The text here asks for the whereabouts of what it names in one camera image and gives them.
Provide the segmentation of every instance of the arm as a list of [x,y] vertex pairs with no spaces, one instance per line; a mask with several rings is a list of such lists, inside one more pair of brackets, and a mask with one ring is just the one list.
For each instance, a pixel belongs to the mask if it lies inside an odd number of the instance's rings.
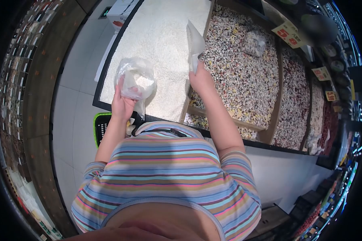
[[215,84],[210,73],[204,68],[203,62],[199,62],[196,75],[189,72],[190,84],[202,98],[207,118],[209,130],[221,158],[230,151],[240,151],[245,153],[243,140],[218,95]]
[[125,138],[126,124],[133,113],[134,105],[137,101],[121,96],[124,77],[122,75],[118,85],[115,86],[115,94],[111,103],[111,119],[99,145],[95,161],[108,163],[116,145]]
[[127,120],[115,118],[111,116],[110,122],[107,125],[105,135],[102,138],[95,161],[109,162],[111,154],[118,143],[120,143],[126,135]]

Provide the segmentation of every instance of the bin of grains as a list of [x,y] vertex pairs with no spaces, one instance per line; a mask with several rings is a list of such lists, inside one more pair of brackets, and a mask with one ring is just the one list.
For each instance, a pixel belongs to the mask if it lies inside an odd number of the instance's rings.
[[272,145],[299,150],[306,133],[310,89],[304,65],[291,49],[283,49],[283,100]]

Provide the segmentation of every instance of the striped shirt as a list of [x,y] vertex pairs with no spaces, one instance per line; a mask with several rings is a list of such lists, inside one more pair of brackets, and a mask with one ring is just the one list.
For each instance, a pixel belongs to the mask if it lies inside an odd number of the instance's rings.
[[[176,129],[186,137],[155,129]],[[233,151],[219,159],[200,132],[177,123],[143,124],[117,145],[108,164],[92,162],[72,203],[83,232],[104,227],[126,206],[143,202],[186,205],[205,212],[222,240],[243,240],[261,218],[251,162]]]

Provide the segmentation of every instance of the price tag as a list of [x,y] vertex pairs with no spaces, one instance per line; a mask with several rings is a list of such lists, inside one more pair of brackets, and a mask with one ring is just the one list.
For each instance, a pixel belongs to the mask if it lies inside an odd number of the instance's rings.
[[328,101],[336,101],[337,98],[335,97],[334,91],[326,91],[326,98]]
[[352,79],[350,80],[350,88],[351,88],[351,99],[356,100],[355,99],[354,81]]
[[342,112],[342,107],[334,106],[334,112]]
[[298,29],[289,20],[272,30],[291,48],[296,49],[305,45],[303,39],[299,37]]
[[319,81],[331,80],[331,75],[328,73],[326,67],[311,69]]

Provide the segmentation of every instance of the scoop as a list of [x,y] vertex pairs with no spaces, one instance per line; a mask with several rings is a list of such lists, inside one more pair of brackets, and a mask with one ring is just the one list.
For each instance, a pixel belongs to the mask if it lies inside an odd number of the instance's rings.
[[198,65],[198,56],[202,54],[205,49],[205,41],[203,36],[197,31],[196,27],[193,25],[190,20],[188,20],[187,25],[190,33],[190,42],[191,42],[191,54],[190,54],[190,64],[192,65],[192,71],[196,74],[197,65]]

